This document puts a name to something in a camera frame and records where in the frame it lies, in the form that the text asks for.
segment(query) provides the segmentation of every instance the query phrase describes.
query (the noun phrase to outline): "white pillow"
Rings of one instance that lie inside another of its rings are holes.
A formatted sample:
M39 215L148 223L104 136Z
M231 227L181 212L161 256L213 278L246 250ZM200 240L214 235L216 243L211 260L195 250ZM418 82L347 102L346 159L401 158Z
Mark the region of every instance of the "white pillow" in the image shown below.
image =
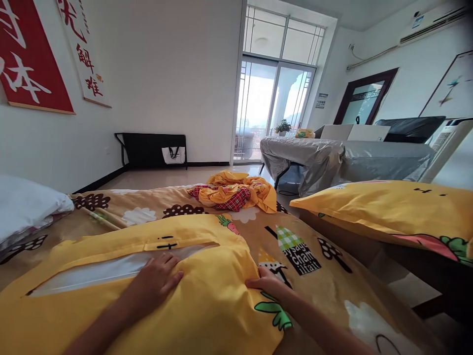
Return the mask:
M0 174L0 243L50 214L74 210L71 199L52 188Z

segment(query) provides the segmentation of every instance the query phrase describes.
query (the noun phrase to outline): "potted plant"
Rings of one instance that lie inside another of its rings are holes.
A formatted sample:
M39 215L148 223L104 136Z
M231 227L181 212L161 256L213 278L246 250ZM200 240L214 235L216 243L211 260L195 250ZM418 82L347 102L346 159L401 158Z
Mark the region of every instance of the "potted plant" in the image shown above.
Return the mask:
M291 125L289 122L287 122L286 119L283 119L281 123L279 123L275 127L276 133L279 133L280 136L284 137L286 136L286 132L289 132L291 130Z

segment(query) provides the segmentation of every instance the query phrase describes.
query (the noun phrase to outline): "covered table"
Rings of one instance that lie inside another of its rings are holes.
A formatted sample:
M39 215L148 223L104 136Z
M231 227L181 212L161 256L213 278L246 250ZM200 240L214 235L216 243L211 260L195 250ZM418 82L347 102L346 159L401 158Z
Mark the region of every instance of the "covered table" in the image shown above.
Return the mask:
M276 188L292 163L303 166L301 197L346 182L418 181L435 155L426 144L289 137L265 137L260 149Z

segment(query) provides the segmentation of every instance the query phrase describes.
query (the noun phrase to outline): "air conditioner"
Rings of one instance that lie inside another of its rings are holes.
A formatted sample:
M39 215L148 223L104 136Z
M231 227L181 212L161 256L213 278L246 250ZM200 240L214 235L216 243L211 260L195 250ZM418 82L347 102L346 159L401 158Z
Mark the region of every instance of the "air conditioner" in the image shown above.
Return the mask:
M467 10L464 3L451 1L417 16L403 32L399 45L406 45L445 29L465 17Z
M456 119L447 122L447 125L442 129L437 138L430 144L430 147L435 151L435 156L420 182L432 182L472 129L473 118Z

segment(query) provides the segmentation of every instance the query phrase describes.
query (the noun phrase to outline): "hand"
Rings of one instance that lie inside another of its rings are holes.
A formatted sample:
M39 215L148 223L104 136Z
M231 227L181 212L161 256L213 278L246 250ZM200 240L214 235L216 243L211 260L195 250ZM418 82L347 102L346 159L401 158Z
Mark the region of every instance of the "hand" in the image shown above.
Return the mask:
M130 326L152 313L166 299L184 273L179 271L169 279L180 260L171 253L149 259L130 285L110 307L118 319Z
M275 274L264 266L258 267L260 273L259 279L246 280L245 285L248 288L259 288L269 295L275 297L280 303L283 303L288 295L294 293L286 284L277 278Z

